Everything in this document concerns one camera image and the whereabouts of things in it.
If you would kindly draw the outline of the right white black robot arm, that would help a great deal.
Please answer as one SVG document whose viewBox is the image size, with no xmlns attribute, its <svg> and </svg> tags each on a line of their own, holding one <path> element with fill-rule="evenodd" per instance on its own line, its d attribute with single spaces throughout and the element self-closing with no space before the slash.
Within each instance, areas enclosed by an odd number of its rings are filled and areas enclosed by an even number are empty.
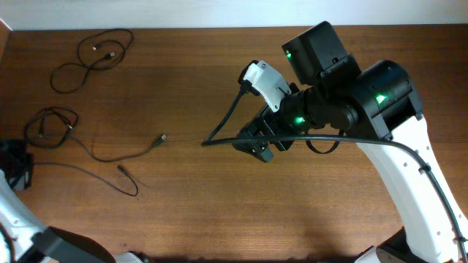
<svg viewBox="0 0 468 263">
<path fill-rule="evenodd" d="M 268 162 L 272 152 L 331 126 L 339 142 L 354 142 L 377 169 L 403 221 L 403 229 L 358 256 L 359 262 L 467 260 L 467 218 L 439 168 L 423 105 L 407 72 L 383 60 L 361 70 L 328 22 L 283 45 L 299 90 L 264 61 L 242 71 L 244 91 L 266 105 L 238 134 L 235 149 Z"/>
</svg>

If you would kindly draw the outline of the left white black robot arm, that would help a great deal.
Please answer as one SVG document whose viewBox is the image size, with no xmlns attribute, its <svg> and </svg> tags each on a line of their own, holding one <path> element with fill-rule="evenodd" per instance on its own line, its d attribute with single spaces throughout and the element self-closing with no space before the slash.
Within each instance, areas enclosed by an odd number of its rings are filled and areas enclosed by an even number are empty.
<svg viewBox="0 0 468 263">
<path fill-rule="evenodd" d="M 44 225 L 17 197 L 31 185 L 33 160 L 22 140 L 1 141 L 1 261 L 144 263 L 145 254 L 112 255 L 91 238 Z"/>
</svg>

